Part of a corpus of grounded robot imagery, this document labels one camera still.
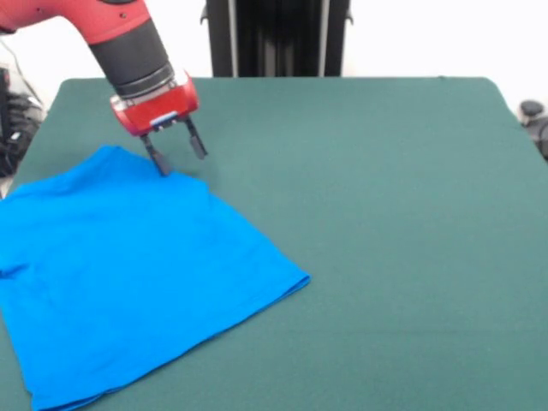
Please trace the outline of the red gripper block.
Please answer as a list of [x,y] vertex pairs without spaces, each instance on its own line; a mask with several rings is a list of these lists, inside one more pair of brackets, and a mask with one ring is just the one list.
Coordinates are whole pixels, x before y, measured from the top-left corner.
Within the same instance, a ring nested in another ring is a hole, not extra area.
[[171,167],[164,155],[153,145],[148,133],[166,128],[183,118],[190,133],[190,144],[196,157],[203,160],[208,152],[190,117],[199,107],[199,98],[192,78],[186,70],[176,72],[175,78],[160,88],[137,98],[113,95],[110,107],[128,133],[140,137],[149,158],[161,176],[168,176]]

